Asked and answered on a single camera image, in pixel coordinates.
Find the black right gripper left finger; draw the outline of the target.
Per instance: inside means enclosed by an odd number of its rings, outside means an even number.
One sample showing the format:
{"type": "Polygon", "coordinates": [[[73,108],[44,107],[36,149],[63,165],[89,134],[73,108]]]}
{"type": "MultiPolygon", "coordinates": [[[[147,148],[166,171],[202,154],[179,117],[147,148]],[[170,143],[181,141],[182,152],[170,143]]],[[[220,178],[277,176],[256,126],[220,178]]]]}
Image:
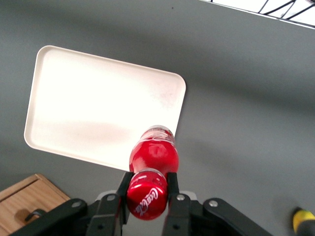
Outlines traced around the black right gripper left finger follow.
{"type": "Polygon", "coordinates": [[[126,194],[132,172],[126,172],[117,190],[105,194],[99,201],[96,213],[91,217],[86,231],[87,236],[121,236],[123,225],[128,221],[129,210],[126,194]]]}

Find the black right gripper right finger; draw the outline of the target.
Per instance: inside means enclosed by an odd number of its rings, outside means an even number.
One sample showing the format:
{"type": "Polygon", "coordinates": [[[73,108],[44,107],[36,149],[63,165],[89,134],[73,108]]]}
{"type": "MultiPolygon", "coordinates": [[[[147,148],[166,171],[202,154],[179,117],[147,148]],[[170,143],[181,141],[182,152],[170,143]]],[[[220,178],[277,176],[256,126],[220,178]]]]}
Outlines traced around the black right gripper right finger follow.
{"type": "Polygon", "coordinates": [[[164,236],[190,235],[190,198],[180,193],[176,173],[168,173],[168,213],[164,221],[164,236]]]}

